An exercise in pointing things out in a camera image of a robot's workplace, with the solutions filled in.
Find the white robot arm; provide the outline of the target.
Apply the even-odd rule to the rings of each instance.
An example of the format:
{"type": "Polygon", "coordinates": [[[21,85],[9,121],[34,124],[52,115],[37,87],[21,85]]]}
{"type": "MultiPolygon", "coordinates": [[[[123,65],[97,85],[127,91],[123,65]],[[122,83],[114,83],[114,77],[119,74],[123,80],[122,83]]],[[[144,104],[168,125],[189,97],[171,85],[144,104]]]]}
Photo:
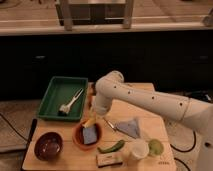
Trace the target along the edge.
{"type": "Polygon", "coordinates": [[[106,115],[114,99],[169,118],[202,135],[196,171],[213,171],[213,104],[180,95],[133,88],[119,71],[97,80],[93,110],[106,115]]]}

